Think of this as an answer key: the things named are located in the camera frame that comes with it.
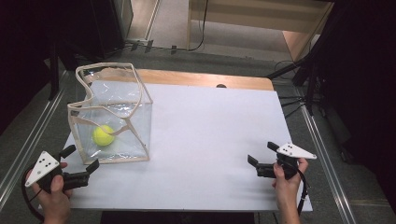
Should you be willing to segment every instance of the floor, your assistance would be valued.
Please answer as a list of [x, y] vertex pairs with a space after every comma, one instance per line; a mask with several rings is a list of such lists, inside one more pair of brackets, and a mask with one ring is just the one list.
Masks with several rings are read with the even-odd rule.
[[[177, 45], [184, 48], [187, 45], [186, 21], [183, 19], [186, 18], [186, 2], [160, 1], [152, 29], [148, 32], [154, 47]], [[191, 45], [200, 41], [199, 24], [202, 25], [196, 22], [196, 29], [192, 28]], [[133, 63], [137, 68], [265, 77], [289, 64], [290, 56], [279, 31], [209, 22], [205, 27], [205, 45], [194, 53], [180, 51], [171, 55], [166, 49], [152, 49], [146, 53], [145, 48], [138, 48], [134, 51], [126, 49], [106, 60]], [[0, 136], [3, 155], [0, 158], [0, 219], [5, 223], [35, 222], [23, 204], [21, 189], [17, 188], [21, 171], [24, 164], [33, 162], [42, 150], [61, 149], [69, 134], [65, 106], [77, 100], [81, 89], [76, 85], [73, 72], [64, 71], [62, 67], [61, 71], [60, 94], [48, 102], [50, 87], [45, 87]], [[304, 95], [304, 87], [291, 85], [293, 75], [291, 71], [273, 80], [279, 96]], [[302, 222], [396, 223], [396, 216], [375, 176], [359, 164], [342, 160], [332, 130], [318, 108], [314, 106], [314, 117], [308, 116], [304, 106], [299, 107], [299, 104], [283, 109], [285, 115], [291, 113], [286, 121], [293, 143], [319, 155], [318, 160], [310, 162], [306, 174], [314, 212], [303, 213]], [[100, 223], [101, 215], [100, 211], [76, 210], [70, 223]], [[256, 213], [255, 221], [277, 223], [278, 212]]]

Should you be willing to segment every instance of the transparent plastic bag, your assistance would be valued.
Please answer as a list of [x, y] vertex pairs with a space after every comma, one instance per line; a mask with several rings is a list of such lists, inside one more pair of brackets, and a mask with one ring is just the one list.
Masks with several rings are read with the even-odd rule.
[[96, 63], [76, 77], [87, 95], [67, 105], [68, 121], [83, 163], [148, 161], [153, 102], [134, 66]]

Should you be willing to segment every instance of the wooden table edge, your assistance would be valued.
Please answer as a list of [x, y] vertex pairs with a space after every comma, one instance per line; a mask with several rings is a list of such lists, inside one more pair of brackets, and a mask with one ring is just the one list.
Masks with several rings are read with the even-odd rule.
[[266, 77], [240, 77], [207, 73], [190, 73], [165, 70], [136, 69], [144, 83], [217, 87], [231, 89], [273, 91], [274, 86]]

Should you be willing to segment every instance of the yellow tennis ball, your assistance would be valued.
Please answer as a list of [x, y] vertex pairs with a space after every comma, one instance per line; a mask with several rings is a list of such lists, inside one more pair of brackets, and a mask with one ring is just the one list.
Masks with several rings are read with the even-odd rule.
[[[108, 125], [102, 125], [101, 126], [103, 129], [106, 130], [108, 133], [113, 133], [113, 129], [110, 128]], [[108, 133], [105, 133], [102, 128], [96, 127], [95, 130], [92, 132], [92, 140], [93, 142], [100, 146], [100, 147], [105, 147], [110, 145], [114, 141], [114, 136], [110, 135]]]

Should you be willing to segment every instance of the hand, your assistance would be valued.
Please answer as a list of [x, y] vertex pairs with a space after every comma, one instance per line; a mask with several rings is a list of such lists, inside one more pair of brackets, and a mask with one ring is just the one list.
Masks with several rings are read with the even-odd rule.
[[[67, 166], [66, 162], [61, 162], [61, 167]], [[72, 190], [63, 192], [64, 179], [61, 175], [56, 175], [52, 179], [50, 185], [51, 194], [41, 190], [37, 183], [32, 185], [33, 191], [38, 195], [37, 198], [43, 207], [44, 211], [44, 223], [66, 223], [70, 216], [70, 201], [69, 198], [72, 196]]]
[[[308, 162], [306, 159], [298, 159], [298, 169], [304, 173], [308, 168]], [[297, 191], [300, 187], [301, 178], [300, 175], [296, 174], [289, 180], [285, 179], [285, 173], [282, 166], [274, 163], [274, 173], [276, 179], [272, 186], [276, 190], [276, 202], [277, 207], [280, 210], [282, 219], [285, 223], [299, 223], [297, 213]]]

